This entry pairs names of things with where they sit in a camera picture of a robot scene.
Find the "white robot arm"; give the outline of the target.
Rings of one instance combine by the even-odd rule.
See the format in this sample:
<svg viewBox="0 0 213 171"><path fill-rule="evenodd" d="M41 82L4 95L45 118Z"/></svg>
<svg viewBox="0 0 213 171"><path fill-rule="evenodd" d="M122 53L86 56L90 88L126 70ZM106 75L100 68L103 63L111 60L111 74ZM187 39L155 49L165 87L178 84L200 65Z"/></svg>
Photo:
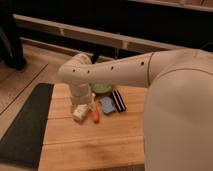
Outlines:
<svg viewBox="0 0 213 171"><path fill-rule="evenodd" d="M77 104L90 100L91 83L146 87L145 171L213 171L213 53L178 49L96 64L80 53L58 75Z"/></svg>

